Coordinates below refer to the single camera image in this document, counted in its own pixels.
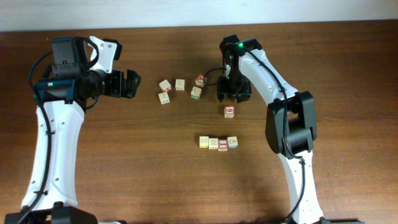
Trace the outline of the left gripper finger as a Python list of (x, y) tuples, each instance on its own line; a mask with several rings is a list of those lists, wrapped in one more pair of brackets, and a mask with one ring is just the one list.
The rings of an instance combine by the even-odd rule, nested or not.
[(125, 98), (134, 98), (136, 94), (136, 87), (134, 83), (127, 83), (124, 90)]
[(141, 84), (141, 77), (135, 70), (127, 70), (125, 90), (137, 90)]

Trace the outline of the red number 6 block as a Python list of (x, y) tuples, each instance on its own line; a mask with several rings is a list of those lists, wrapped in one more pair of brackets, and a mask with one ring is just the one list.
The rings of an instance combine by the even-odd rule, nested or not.
[(234, 107), (233, 106), (225, 106), (224, 108), (224, 117), (225, 118), (233, 118), (234, 117)]

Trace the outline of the red letter I block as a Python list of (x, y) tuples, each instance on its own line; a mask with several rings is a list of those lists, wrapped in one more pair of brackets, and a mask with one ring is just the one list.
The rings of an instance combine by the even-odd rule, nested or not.
[(218, 151), (227, 151), (229, 148), (227, 139), (218, 140)]

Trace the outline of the wooden number 3 block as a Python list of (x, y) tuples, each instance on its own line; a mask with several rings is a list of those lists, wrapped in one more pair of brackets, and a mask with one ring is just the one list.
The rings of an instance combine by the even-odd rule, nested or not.
[(219, 146), (218, 138), (209, 138), (208, 148), (211, 150), (217, 150)]

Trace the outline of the yellow number 2 block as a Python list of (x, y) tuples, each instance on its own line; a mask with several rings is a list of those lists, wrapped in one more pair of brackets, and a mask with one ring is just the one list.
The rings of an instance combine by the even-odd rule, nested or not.
[(200, 136), (199, 147), (200, 148), (208, 148), (209, 147), (209, 137), (208, 136)]

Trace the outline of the wooden letter X block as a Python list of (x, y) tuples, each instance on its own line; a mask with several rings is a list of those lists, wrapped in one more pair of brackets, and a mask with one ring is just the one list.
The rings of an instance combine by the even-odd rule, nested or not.
[(162, 92), (158, 94), (160, 103), (162, 105), (170, 103), (170, 98), (167, 92)]

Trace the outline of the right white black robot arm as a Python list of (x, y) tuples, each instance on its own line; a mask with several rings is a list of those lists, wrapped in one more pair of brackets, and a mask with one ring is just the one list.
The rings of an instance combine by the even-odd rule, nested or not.
[(282, 163), (289, 190), (290, 212), (284, 223), (324, 222), (312, 171), (317, 138), (312, 94), (287, 83), (256, 39), (239, 40), (233, 34), (223, 38), (220, 51), (223, 73), (217, 81), (218, 100), (247, 101), (254, 87), (267, 106), (267, 143)]

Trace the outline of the blue trimmed picture block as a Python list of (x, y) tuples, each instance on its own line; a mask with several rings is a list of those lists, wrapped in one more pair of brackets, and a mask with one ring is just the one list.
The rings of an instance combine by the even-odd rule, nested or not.
[(238, 139), (236, 136), (227, 137), (228, 149), (238, 148)]

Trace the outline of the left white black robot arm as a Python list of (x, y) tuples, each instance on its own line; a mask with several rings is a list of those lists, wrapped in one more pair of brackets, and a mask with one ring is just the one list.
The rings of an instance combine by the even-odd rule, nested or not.
[(80, 210), (75, 191), (77, 143), (85, 114), (100, 96), (134, 98), (141, 77), (134, 70), (113, 69), (122, 45), (113, 39), (64, 37), (52, 40), (52, 51), (31, 67), (53, 56), (42, 78), (30, 82), (37, 105), (34, 166), (21, 210), (8, 213), (5, 223), (91, 223), (98, 219)]

